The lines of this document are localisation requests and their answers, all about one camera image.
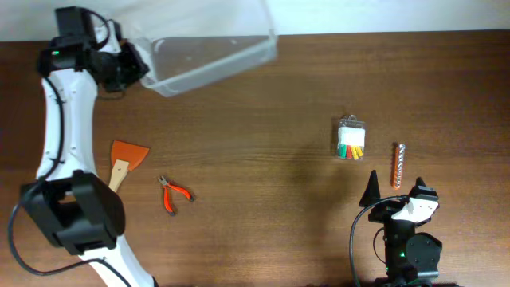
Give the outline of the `orange scraper wooden handle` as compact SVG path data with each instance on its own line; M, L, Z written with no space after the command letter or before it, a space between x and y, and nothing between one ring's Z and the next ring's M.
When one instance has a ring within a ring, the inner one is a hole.
M114 140L111 148L112 172L109 188L117 192L129 171L134 171L147 157L149 147Z

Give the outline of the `clear pack coloured wall plugs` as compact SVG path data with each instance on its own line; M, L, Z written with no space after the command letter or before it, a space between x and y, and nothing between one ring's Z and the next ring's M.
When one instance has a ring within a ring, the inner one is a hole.
M337 130L337 152L341 159L360 160L365 154L365 123L355 115L344 116L339 120Z

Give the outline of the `clear plastic container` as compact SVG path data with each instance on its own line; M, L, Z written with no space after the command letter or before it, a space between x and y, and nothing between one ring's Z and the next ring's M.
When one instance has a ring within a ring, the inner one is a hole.
M141 84L164 97L277 57L278 37L262 0L127 1L111 17L149 67Z

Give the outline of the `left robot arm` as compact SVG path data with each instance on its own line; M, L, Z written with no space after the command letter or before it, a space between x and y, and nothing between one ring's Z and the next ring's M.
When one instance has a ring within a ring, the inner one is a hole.
M17 208L49 243L90 265L109 286L154 286L125 237L118 194L96 173L93 109L100 88L122 92L148 65L121 36L120 24L79 6L55 11L58 35L37 59L45 93L45 143L33 183Z

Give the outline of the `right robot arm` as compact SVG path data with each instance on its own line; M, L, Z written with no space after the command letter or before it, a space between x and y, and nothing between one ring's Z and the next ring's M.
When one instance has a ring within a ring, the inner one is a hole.
M368 221L382 225L385 277L377 278L375 286L431 286L439 277L438 263L442 243L431 234L416 229L431 220L439 207L437 192L418 177L410 193L382 198L376 171L372 171L367 188L359 201L359 221L368 214Z

